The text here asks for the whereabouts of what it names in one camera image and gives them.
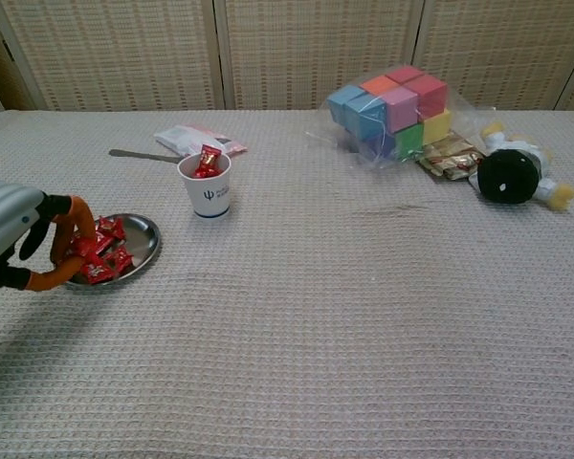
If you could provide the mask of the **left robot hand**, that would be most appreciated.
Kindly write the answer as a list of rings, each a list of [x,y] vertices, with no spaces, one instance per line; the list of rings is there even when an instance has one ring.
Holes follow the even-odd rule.
[[[19,258],[27,260],[44,241],[50,225],[55,225],[50,253],[54,268],[36,273],[11,265],[17,241],[25,239]],[[99,262],[95,220],[84,200],[0,182],[0,288],[51,290],[84,265]]]

